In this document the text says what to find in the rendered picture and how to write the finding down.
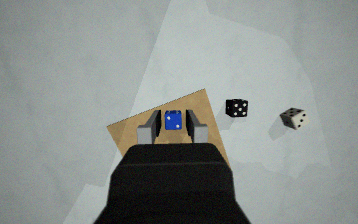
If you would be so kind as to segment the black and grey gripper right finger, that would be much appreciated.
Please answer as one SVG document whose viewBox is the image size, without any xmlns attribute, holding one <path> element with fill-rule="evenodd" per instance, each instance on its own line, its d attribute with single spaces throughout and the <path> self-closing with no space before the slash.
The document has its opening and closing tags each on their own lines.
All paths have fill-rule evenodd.
<svg viewBox="0 0 358 224">
<path fill-rule="evenodd" d="M 186 128 L 192 143 L 208 143 L 208 126 L 200 124 L 192 109 L 186 110 Z"/>
</svg>

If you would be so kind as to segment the blue die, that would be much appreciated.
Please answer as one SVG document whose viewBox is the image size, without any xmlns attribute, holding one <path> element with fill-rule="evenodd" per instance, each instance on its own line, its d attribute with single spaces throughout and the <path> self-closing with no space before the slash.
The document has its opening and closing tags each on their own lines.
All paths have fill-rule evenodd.
<svg viewBox="0 0 358 224">
<path fill-rule="evenodd" d="M 182 114 L 180 110 L 167 110 L 165 112 L 165 129 L 166 130 L 182 129 Z"/>
</svg>

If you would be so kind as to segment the tan mat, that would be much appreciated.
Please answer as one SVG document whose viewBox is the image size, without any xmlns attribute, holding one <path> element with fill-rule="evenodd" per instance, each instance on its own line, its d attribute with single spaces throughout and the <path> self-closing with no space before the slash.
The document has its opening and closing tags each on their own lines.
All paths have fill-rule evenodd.
<svg viewBox="0 0 358 224">
<path fill-rule="evenodd" d="M 156 136 L 154 144 L 192 143 L 186 128 L 186 110 L 192 109 L 200 124 L 208 126 L 208 143 L 217 147 L 228 166 L 230 167 L 227 154 L 215 121 L 215 117 L 205 89 L 191 93 L 171 102 L 165 103 L 153 109 L 134 115 L 107 126 L 107 129 L 116 143 L 122 156 L 128 149 L 137 145 L 137 131 L 139 125 L 145 125 L 155 110 L 161 110 L 161 129 L 159 136 Z M 180 110 L 182 114 L 181 130 L 165 129 L 165 112 L 167 110 Z M 230 167 L 231 169 L 231 167 Z"/>
</svg>

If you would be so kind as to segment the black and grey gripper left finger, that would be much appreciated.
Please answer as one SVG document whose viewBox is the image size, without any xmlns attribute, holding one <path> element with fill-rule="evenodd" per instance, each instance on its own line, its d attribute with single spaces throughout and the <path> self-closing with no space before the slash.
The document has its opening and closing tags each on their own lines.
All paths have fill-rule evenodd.
<svg viewBox="0 0 358 224">
<path fill-rule="evenodd" d="M 154 144 L 161 126 L 161 110 L 155 110 L 145 125 L 136 128 L 138 144 Z"/>
</svg>

